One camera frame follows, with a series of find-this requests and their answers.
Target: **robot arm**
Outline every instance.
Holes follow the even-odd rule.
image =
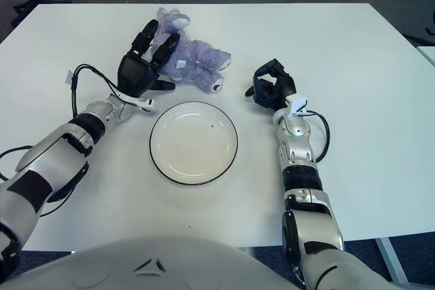
[[[275,84],[260,76],[269,74]],[[307,100],[276,60],[260,67],[246,92],[257,104],[275,110],[278,156],[283,173],[286,212],[282,216],[283,250],[307,289],[398,289],[344,252],[332,206],[323,191],[304,120]]]
[[[149,46],[157,22],[151,21],[133,42]],[[85,111],[58,127],[28,150],[16,167],[16,174],[0,184],[0,282],[18,266],[21,248],[29,239],[42,208],[69,194],[88,171],[87,157],[119,122],[129,118],[135,107],[149,111],[152,100],[143,102],[146,90],[162,85],[158,72],[172,55],[179,40],[174,33],[161,45],[151,62],[131,50],[118,70],[118,89],[104,101],[89,104]],[[71,85],[77,86],[77,76]]]

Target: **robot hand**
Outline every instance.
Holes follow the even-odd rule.
[[[171,89],[172,83],[157,80],[158,72],[175,50],[179,35],[172,34],[151,62],[140,58],[150,46],[157,25],[152,20],[122,59],[117,90],[109,84],[114,93],[104,101],[89,104],[79,114],[75,89],[80,70],[76,70],[71,84],[73,119],[28,150],[19,161],[15,176],[0,184],[0,282],[17,267],[21,248],[35,228],[44,204],[63,199],[84,177],[89,168],[87,157],[101,137],[129,118],[135,107],[149,111],[152,100],[138,99],[146,90]],[[107,80],[95,68],[81,67],[90,68]]]

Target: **plush toy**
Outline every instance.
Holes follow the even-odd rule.
[[[190,18],[179,10],[167,11],[160,8],[157,12],[157,21],[158,29],[153,40],[152,54],[171,33],[180,35],[171,59],[160,73],[167,75],[173,81],[192,80],[205,92],[220,91],[224,83],[220,71],[231,63],[231,54],[215,49],[201,40],[191,41],[183,31],[190,24]]]

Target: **tag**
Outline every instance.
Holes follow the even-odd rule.
[[[177,60],[177,64],[175,65],[175,68],[184,68],[186,67],[186,61],[185,60]]]
[[[71,85],[72,83],[73,83],[73,72],[68,69],[68,74],[65,80],[65,84]]]

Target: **wire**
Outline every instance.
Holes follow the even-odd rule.
[[[80,64],[77,66],[77,68],[75,68],[73,77],[72,79],[72,83],[71,83],[71,107],[72,107],[72,111],[73,111],[73,117],[77,116],[77,85],[78,85],[78,79],[79,79],[79,74],[80,71],[83,69],[89,69],[90,71],[92,71],[95,75],[101,77],[102,79],[104,79],[104,81],[106,82],[107,86],[109,86],[112,94],[121,102],[127,104],[127,105],[132,105],[135,107],[138,107],[136,104],[122,100],[117,94],[116,91],[118,92],[119,89],[118,87],[115,85],[115,83],[113,83],[109,78],[107,78],[102,72],[100,72],[98,69],[96,69],[95,67],[89,65],[89,64]],[[150,111],[144,108],[139,107],[140,109],[144,110],[144,111]]]
[[[317,112],[312,111],[312,110],[307,110],[307,112],[310,113],[310,114],[308,114],[308,115],[300,115],[300,116],[302,116],[302,117],[309,117],[309,116],[311,116],[311,115],[316,115],[317,117],[320,118],[321,122],[324,123],[324,127],[325,127],[326,143],[325,143],[325,146],[324,146],[323,151],[322,151],[322,152],[320,153],[320,155],[315,159],[315,161],[316,161],[317,163],[319,163],[320,161],[323,160],[323,158],[325,158],[325,156],[326,156],[326,154],[327,154],[327,152],[328,152],[329,144],[330,144],[330,142],[331,142],[331,133],[330,133],[330,129],[329,129],[328,122],[326,121],[326,118],[325,118],[324,116],[322,116],[320,113],[317,113]]]
[[[55,208],[55,209],[52,209],[50,212],[47,212],[47,213],[44,213],[44,214],[41,214],[39,217],[46,217],[47,215],[49,215],[49,214],[52,214],[53,212],[55,212],[55,211],[57,211],[58,209],[60,209],[60,207],[62,206],[62,205],[64,205],[66,202],[67,202],[67,200],[68,200],[68,198],[73,194],[73,192],[74,192],[74,189],[75,189],[75,186],[71,189],[71,191],[68,193],[68,195],[67,195],[67,197],[65,197],[65,199]]]
[[[0,154],[0,159],[3,156],[5,156],[5,155],[7,155],[9,153],[12,153],[12,152],[15,152],[15,151],[22,151],[23,149],[31,149],[32,147],[33,146],[31,146],[31,145],[25,145],[25,146],[15,147],[13,149],[9,149],[7,151],[4,151],[2,154]],[[9,180],[9,178],[5,177],[2,173],[0,173],[0,179],[3,180],[3,181],[8,181]]]

